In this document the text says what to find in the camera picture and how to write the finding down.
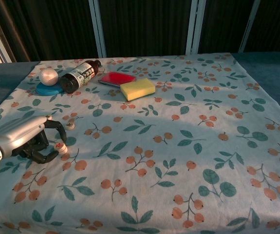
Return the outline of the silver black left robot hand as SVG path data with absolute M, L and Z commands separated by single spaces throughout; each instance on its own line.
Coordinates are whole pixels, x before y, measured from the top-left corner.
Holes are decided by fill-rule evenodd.
M 41 150 L 48 147 L 49 142 L 45 129 L 56 129 L 61 140 L 66 143 L 67 135 L 59 121 L 48 120 L 46 116 L 32 116 L 14 119 L 0 126 L 0 150 L 3 158 L 20 155 L 38 164 L 52 161 L 58 151 L 44 156 Z

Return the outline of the blue round disc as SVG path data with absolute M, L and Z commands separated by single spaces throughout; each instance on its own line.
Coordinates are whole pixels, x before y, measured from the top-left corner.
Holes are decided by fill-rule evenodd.
M 57 83 L 52 86 L 39 83 L 36 87 L 36 93 L 40 96 L 54 96 L 63 92 L 61 86 Z

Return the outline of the white ball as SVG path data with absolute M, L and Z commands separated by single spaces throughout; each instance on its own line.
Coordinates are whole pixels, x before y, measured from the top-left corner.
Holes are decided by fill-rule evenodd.
M 46 68 L 39 74 L 39 81 L 46 86 L 53 86 L 58 81 L 58 74 L 54 69 Z

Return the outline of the brown bottle with label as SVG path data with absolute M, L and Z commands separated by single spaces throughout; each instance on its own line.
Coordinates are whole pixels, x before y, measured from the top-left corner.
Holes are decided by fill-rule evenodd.
M 59 78 L 64 92 L 71 94 L 86 85 L 101 67 L 100 60 L 87 60 Z

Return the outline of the red flat box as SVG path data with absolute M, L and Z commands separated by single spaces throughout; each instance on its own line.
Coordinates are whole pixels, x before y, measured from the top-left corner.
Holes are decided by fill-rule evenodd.
M 128 74 L 118 73 L 118 72 L 108 72 L 101 79 L 98 80 L 99 83 L 120 87 L 120 85 L 136 81 L 136 77 Z

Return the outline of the dark ribbed screen panel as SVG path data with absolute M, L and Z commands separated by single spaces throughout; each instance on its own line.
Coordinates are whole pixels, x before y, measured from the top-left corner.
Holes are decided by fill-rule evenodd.
M 98 56 L 88 0 L 0 0 L 0 39 L 12 62 Z
M 192 0 L 98 0 L 108 57 L 183 55 Z
M 199 54 L 239 50 L 254 0 L 206 0 Z
M 280 52 L 280 0 L 261 0 L 245 52 Z

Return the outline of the yellow sponge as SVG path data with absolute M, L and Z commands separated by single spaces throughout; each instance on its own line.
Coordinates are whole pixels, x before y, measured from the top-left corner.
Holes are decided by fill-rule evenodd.
M 127 101 L 155 93 L 155 85 L 147 78 L 120 85 L 120 90 Z

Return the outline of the floral berry print tablecloth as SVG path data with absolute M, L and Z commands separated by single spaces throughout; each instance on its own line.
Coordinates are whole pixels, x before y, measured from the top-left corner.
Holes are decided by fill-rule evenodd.
M 105 58 L 72 94 L 42 97 L 42 61 L 0 104 L 0 125 L 51 115 L 65 154 L 0 163 L 0 234 L 280 234 L 280 105 L 226 53 Z M 155 85 L 127 101 L 98 82 Z

